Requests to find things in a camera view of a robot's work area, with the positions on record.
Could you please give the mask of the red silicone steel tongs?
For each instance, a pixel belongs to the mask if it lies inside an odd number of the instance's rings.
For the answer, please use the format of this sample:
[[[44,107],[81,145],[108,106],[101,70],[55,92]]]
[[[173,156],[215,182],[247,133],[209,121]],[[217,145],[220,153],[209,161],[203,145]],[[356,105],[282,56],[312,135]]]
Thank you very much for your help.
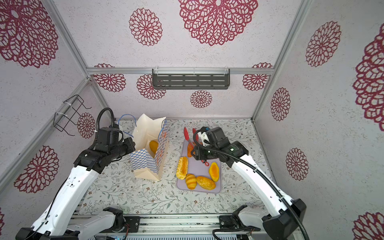
[[[188,132],[188,130],[187,130],[186,127],[184,127],[184,137],[185,137],[185,139],[187,140],[188,144],[189,144],[189,143],[194,144],[194,143],[192,142],[192,140],[190,139],[190,137],[189,137],[189,132]]]

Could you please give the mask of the yellow braided fake bread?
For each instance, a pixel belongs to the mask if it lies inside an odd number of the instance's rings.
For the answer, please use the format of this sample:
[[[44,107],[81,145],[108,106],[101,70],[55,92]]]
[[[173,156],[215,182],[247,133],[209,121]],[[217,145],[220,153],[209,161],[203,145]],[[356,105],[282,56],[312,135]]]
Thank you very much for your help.
[[[187,157],[180,157],[177,167],[176,176],[180,180],[184,180],[188,173],[188,163],[189,160]]]

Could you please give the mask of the checkered paper bread bag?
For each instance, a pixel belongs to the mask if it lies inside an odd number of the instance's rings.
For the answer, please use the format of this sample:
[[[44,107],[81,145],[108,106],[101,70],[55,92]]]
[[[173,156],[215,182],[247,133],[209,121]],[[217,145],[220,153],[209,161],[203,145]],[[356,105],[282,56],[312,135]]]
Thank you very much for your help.
[[[136,150],[129,154],[134,175],[139,179],[160,181],[169,147],[167,118],[151,119],[142,114],[138,119],[134,119],[134,122],[135,128],[132,133],[124,130],[123,125],[118,123],[120,130],[135,143]],[[152,140],[159,143],[155,155],[149,147]]]

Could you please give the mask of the long brown fake loaf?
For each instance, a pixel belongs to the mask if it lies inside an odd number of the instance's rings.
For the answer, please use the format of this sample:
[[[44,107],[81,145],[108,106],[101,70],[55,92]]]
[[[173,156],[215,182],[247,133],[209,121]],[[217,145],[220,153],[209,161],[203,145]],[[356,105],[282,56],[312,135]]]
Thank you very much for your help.
[[[155,155],[157,153],[159,143],[155,140],[152,140],[149,143],[149,147],[150,147],[150,150],[152,151],[152,153]]]

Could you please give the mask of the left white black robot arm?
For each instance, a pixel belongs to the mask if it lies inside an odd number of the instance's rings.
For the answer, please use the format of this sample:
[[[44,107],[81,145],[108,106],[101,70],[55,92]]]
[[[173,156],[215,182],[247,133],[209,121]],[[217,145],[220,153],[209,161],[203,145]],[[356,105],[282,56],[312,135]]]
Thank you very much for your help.
[[[17,240],[87,240],[110,230],[121,232],[126,220],[121,210],[107,207],[95,217],[78,225],[70,220],[83,196],[110,163],[135,151],[132,138],[124,138],[117,124],[97,131],[94,144],[82,151],[74,162],[69,177],[63,182],[52,203],[29,228],[21,228]]]

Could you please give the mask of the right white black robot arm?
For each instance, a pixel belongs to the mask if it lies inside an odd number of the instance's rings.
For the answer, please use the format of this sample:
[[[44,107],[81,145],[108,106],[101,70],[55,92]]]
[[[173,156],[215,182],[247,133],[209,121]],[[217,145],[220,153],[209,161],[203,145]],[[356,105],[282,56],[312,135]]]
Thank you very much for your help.
[[[256,164],[246,147],[238,141],[230,142],[220,127],[202,127],[186,140],[193,147],[192,157],[197,161],[218,159],[239,174],[263,202],[266,211],[243,205],[230,216],[220,216],[218,233],[265,231],[272,240],[287,240],[300,229],[305,240],[310,237],[302,221],[307,209],[301,199],[292,199],[282,191]]]

